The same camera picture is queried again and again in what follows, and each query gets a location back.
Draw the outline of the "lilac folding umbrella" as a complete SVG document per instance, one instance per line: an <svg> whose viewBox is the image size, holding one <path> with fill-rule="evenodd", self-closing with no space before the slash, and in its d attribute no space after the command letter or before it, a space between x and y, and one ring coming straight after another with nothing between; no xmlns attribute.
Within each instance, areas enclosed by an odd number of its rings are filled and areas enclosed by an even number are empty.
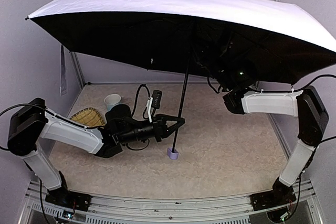
<svg viewBox="0 0 336 224"><path fill-rule="evenodd" d="M69 51L212 78L224 95L335 65L335 39L315 18L269 0L53 0L27 19Z"/></svg>

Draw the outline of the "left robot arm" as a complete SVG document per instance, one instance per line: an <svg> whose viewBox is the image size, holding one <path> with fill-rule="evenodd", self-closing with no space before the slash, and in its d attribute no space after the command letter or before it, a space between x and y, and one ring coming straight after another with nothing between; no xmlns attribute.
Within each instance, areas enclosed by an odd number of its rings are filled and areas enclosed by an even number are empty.
<svg viewBox="0 0 336 224"><path fill-rule="evenodd" d="M36 98L21 104L12 115L7 148L21 157L45 187L58 190L66 187L65 179L40 148L40 138L68 144L102 158L122 152L131 142L154 138L157 142L169 137L185 124L184 118L165 114L149 115L147 120L132 117L126 104L118 104L106 113L104 126L88 127L47 109L45 101Z"/></svg>

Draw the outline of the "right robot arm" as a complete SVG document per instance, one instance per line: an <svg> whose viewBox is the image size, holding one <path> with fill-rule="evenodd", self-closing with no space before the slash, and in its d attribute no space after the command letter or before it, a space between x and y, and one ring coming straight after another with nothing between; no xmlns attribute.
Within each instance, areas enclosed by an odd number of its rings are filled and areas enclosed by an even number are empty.
<svg viewBox="0 0 336 224"><path fill-rule="evenodd" d="M273 188L291 187L311 162L328 125L328 112L313 86L301 91L266 92L240 90L223 96L233 114L282 114L298 118L298 141Z"/></svg>

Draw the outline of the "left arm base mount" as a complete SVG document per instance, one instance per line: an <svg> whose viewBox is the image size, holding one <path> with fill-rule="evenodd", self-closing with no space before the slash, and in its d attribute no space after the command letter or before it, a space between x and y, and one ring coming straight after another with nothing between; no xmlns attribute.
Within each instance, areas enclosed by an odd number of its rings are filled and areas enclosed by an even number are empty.
<svg viewBox="0 0 336 224"><path fill-rule="evenodd" d="M49 190L45 201L57 206L87 212L91 203L91 195L70 191L64 188Z"/></svg>

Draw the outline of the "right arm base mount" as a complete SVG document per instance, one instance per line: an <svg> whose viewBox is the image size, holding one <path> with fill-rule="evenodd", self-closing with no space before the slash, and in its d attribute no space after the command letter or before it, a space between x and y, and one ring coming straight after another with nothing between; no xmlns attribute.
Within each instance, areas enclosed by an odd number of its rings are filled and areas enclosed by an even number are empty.
<svg viewBox="0 0 336 224"><path fill-rule="evenodd" d="M269 191L255 193L250 196L254 211L282 206L296 201L292 187L280 187Z"/></svg>

